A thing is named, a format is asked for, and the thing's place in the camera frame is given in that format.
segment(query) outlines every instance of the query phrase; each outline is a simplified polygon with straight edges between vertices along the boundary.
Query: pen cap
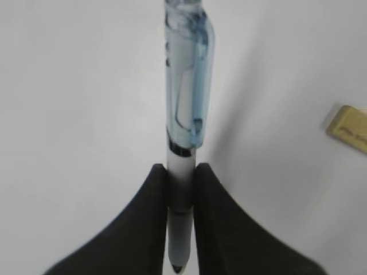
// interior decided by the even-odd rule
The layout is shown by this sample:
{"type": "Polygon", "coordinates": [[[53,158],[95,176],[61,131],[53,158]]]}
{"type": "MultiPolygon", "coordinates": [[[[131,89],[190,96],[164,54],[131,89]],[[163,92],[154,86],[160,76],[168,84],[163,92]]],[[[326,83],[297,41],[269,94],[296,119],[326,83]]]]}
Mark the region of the pen cap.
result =
{"type": "Polygon", "coordinates": [[[200,0],[166,0],[166,108],[169,138],[198,148],[205,132],[214,31],[200,0]]]}

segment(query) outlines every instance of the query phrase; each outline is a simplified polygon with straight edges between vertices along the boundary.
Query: white background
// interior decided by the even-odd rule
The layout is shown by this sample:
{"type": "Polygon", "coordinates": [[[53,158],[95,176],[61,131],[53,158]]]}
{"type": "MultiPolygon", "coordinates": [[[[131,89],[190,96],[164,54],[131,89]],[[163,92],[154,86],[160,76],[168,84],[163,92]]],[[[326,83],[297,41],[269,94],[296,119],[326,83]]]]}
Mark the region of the white background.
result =
{"type": "MultiPolygon", "coordinates": [[[[204,6],[216,51],[198,161],[330,274],[367,274],[367,157],[325,135],[338,106],[367,107],[367,2],[204,6]]],[[[44,272],[165,162],[163,15],[163,0],[0,1],[0,274],[44,272]]]]}

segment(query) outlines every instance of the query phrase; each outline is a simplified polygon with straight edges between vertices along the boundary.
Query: ballpoint pen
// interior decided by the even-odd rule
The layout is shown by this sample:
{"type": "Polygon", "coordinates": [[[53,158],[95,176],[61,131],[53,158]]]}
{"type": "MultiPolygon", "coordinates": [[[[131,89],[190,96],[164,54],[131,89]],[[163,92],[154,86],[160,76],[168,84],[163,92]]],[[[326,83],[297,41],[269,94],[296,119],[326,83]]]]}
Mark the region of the ballpoint pen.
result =
{"type": "Polygon", "coordinates": [[[202,145],[212,77],[214,31],[201,0],[165,0],[169,259],[182,273],[190,257],[192,175],[202,145]]]}

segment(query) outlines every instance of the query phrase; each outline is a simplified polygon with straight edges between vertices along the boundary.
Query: pen barrel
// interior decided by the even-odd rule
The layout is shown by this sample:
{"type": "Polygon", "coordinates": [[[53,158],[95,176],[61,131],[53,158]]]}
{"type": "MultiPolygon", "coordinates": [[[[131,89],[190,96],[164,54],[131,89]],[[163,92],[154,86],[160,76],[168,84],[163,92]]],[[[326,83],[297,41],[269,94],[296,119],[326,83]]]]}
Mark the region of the pen barrel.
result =
{"type": "Polygon", "coordinates": [[[167,170],[169,175],[169,201],[168,207],[174,212],[186,212],[192,208],[193,194],[192,181],[196,166],[196,152],[190,150],[190,156],[185,153],[172,151],[172,146],[167,149],[167,170]]]}

